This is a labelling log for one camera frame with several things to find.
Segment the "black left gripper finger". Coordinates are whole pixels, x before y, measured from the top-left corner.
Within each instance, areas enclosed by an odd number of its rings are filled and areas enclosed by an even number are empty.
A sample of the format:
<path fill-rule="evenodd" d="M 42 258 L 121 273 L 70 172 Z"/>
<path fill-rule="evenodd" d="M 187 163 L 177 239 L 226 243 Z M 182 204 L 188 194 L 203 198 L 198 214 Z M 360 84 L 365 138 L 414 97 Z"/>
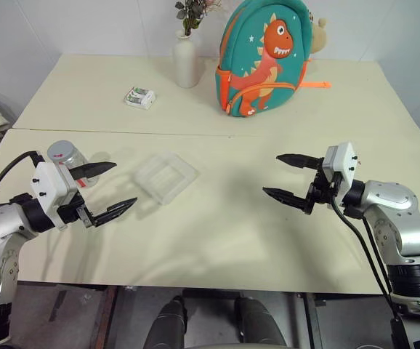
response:
<path fill-rule="evenodd" d="M 118 202 L 112 206 L 109 206 L 105 212 L 93 216 L 92 218 L 92 225 L 94 227 L 99 227 L 104 225 L 111 220 L 114 220 L 120 217 L 123 213 L 125 213 L 128 209 L 130 209 L 135 203 L 137 202 L 137 198 L 130 198 L 125 201 Z"/>
<path fill-rule="evenodd" d="M 79 167 L 69 169 L 69 172 L 73 179 L 92 178 L 99 176 L 116 166 L 117 164 L 114 162 L 102 161 L 97 163 L 83 164 Z"/>

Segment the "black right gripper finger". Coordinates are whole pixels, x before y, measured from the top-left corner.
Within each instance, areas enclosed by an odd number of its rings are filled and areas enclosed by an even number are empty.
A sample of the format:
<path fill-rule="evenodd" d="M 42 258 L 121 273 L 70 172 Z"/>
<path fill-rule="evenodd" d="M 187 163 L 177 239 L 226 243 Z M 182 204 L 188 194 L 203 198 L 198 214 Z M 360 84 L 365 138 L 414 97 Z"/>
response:
<path fill-rule="evenodd" d="M 287 153 L 276 157 L 277 160 L 282 161 L 289 166 L 296 168 L 308 168 L 319 170 L 323 164 L 323 158 L 315 158 L 303 154 Z"/>
<path fill-rule="evenodd" d="M 300 209 L 305 214 L 311 214 L 312 203 L 306 198 L 295 196 L 292 192 L 279 188 L 263 187 L 262 190 L 276 201 L 296 209 Z"/>

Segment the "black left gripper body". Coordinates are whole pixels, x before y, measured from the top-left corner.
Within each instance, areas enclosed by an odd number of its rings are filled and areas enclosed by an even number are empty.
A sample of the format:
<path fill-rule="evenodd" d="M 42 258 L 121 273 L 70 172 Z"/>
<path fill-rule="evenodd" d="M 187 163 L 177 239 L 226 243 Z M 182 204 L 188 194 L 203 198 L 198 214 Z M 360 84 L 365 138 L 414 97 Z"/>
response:
<path fill-rule="evenodd" d="M 74 194 L 68 204 L 59 206 L 57 213 L 65 224 L 80 220 L 86 228 L 94 226 L 94 216 L 87 209 L 85 200 L 79 191 Z"/>

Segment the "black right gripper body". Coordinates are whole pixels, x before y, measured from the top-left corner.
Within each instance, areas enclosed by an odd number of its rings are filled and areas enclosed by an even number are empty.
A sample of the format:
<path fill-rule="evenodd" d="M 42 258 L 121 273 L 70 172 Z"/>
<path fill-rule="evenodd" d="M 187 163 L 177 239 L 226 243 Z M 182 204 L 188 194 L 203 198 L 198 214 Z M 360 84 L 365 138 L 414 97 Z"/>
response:
<path fill-rule="evenodd" d="M 328 180 L 323 168 L 319 167 L 314 180 L 310 183 L 303 212 L 311 214 L 315 204 L 330 204 L 337 197 L 341 182 L 342 175 L 339 172 L 334 172 L 332 179 Z"/>

